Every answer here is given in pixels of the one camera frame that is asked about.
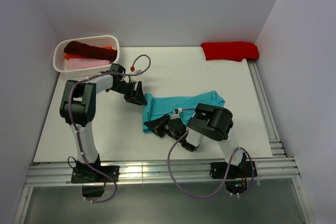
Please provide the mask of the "teal t shirt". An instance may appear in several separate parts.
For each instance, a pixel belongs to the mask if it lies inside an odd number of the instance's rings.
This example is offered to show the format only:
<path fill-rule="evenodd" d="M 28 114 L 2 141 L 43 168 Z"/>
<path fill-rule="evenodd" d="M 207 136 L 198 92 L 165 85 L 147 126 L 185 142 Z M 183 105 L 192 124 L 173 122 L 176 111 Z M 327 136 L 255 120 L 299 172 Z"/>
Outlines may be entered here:
<path fill-rule="evenodd" d="M 147 105 L 142 113 L 142 131 L 151 134 L 151 131 L 144 125 L 147 121 L 156 120 L 165 114 L 172 115 L 175 109 L 187 109 L 182 112 L 181 120 L 186 124 L 194 114 L 194 109 L 199 103 L 224 107 L 225 100 L 216 92 L 209 91 L 190 97 L 163 97 L 156 98 L 152 94 L 144 95 Z"/>

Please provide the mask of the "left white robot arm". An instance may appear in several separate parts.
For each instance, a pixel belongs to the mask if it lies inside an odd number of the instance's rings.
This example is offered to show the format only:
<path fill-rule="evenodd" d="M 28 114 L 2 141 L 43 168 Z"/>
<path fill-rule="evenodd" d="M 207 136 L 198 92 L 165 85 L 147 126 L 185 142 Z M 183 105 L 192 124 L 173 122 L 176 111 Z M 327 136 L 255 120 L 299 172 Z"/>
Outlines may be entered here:
<path fill-rule="evenodd" d="M 65 84 L 59 113 L 70 125 L 76 140 L 76 172 L 82 172 L 91 182 L 98 181 L 102 176 L 100 155 L 92 130 L 97 95 L 103 91 L 113 91 L 122 94 L 128 103 L 145 106 L 147 101 L 142 90 L 142 81 L 132 79 L 141 73 L 127 74 L 123 66 L 113 63 L 109 71 L 80 81 L 68 80 Z"/>

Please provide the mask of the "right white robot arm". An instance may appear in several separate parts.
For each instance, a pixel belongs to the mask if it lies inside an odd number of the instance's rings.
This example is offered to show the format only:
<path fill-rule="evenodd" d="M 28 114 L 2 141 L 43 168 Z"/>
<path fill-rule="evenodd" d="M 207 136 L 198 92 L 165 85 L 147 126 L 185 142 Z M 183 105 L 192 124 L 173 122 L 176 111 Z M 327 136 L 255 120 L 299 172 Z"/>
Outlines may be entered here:
<path fill-rule="evenodd" d="M 192 117 L 184 123 L 182 115 L 188 109 L 175 109 L 172 114 L 165 114 L 158 119 L 143 123 L 150 132 L 158 137 L 169 136 L 180 140 L 181 146 L 189 152 L 196 151 L 203 139 L 217 141 L 224 154 L 228 173 L 234 177 L 245 171 L 246 153 L 239 148 L 233 133 L 233 114 L 230 110 L 199 103 L 193 110 Z"/>

